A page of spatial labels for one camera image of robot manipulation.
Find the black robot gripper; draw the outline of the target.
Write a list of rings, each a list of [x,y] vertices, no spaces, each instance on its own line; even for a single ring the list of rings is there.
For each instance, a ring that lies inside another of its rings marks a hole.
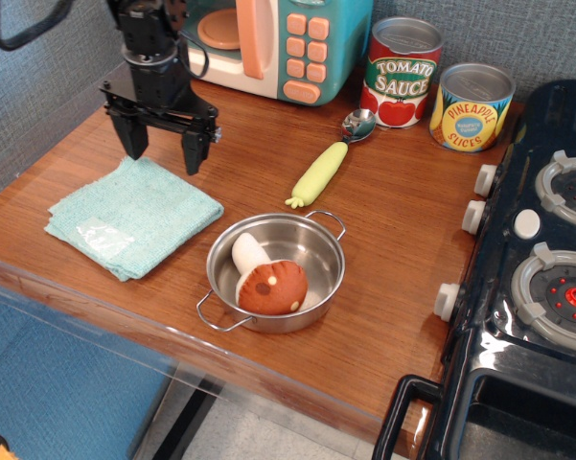
[[[106,80],[105,107],[128,157],[138,160],[149,145],[148,127],[182,135],[186,173],[197,174],[212,143],[221,139],[219,111],[192,89],[197,78],[178,52],[139,55],[125,52],[127,76]]]

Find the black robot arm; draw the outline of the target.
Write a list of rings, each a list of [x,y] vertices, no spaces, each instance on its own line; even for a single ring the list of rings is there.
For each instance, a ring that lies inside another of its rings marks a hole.
[[[137,160],[149,145],[148,128],[181,135],[187,174],[198,173],[210,145],[220,138],[219,111],[201,99],[192,80],[206,74],[208,61],[197,75],[190,68],[183,24],[185,1],[111,1],[109,3],[124,45],[128,80],[103,83],[105,110],[127,155]]]

